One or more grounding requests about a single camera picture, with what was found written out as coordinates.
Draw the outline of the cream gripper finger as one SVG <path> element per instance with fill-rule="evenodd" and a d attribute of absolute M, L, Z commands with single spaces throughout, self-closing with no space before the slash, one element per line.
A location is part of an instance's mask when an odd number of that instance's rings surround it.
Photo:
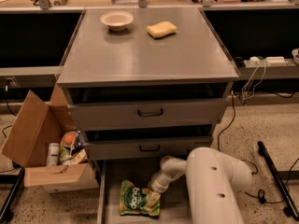
<path fill-rule="evenodd" d="M 147 207 L 153 207 L 160 200 L 160 197 L 161 197 L 160 193 L 155 191 L 151 192 L 147 199 Z"/>

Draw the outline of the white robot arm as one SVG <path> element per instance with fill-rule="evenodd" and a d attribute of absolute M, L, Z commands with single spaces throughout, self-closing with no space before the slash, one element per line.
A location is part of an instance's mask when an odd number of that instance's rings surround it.
<path fill-rule="evenodd" d="M 210 147 L 194 149 L 187 160 L 165 156 L 149 188 L 164 193 L 183 175 L 193 224 L 245 224 L 235 193 L 252 184 L 252 173 L 242 160 Z"/>

